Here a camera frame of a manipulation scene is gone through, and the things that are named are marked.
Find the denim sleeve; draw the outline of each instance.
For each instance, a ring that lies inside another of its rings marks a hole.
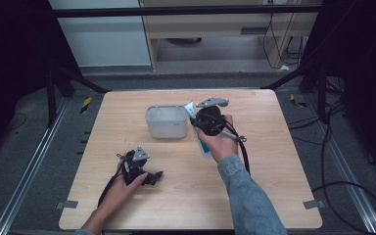
[[[250,177],[237,155],[218,163],[236,234],[287,234],[269,198]]]
[[[75,230],[74,235],[94,235],[94,233],[86,229],[77,229]]]

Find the hand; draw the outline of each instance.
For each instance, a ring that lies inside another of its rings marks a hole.
[[[225,119],[233,124],[233,116],[226,115]],[[215,136],[208,136],[200,128],[197,128],[197,131],[198,137],[210,148],[212,157],[217,163],[230,155],[238,155],[238,145],[236,141],[221,133]]]
[[[106,194],[100,207],[91,213],[82,228],[90,230],[94,234],[100,234],[109,217],[124,205],[138,186],[142,184],[146,176],[148,176],[148,173],[141,174],[131,184],[126,185],[123,175],[119,175]]]

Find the person's right hand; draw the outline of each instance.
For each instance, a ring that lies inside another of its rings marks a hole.
[[[233,124],[233,116],[226,115],[225,119]],[[203,141],[211,150],[212,157],[217,163],[230,155],[238,155],[237,142],[225,136],[224,134],[217,134],[215,136],[208,136],[200,128],[197,128],[198,137]]]

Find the person's left hand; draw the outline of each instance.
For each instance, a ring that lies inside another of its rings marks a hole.
[[[126,183],[124,182],[123,175],[119,175],[97,210],[104,211],[105,214],[111,215],[112,213],[120,209],[121,206],[123,206],[127,201],[127,199],[129,199],[133,195],[137,187],[142,184],[147,175],[147,173],[139,175],[129,185],[126,185]]]
[[[137,187],[142,184],[146,176],[148,176],[148,173],[141,174],[131,184],[126,185],[123,175],[119,175],[106,194],[102,204],[91,213],[82,229],[90,230],[94,234],[100,234],[109,217],[124,205]]]

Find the white wall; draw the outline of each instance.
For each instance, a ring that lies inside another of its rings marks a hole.
[[[50,0],[53,9],[139,7],[137,0]],[[149,66],[141,17],[65,18],[59,23],[78,65]]]

